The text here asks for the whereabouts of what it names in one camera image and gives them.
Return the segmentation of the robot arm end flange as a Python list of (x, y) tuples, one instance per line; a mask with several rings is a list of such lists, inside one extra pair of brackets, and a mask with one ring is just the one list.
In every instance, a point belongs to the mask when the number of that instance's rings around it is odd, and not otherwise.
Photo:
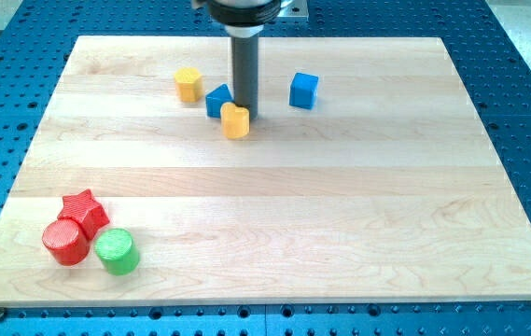
[(307, 22), (307, 0), (191, 0), (193, 9), (204, 7), (210, 17), (237, 38), (258, 35), (264, 26), (281, 18), (283, 21)]

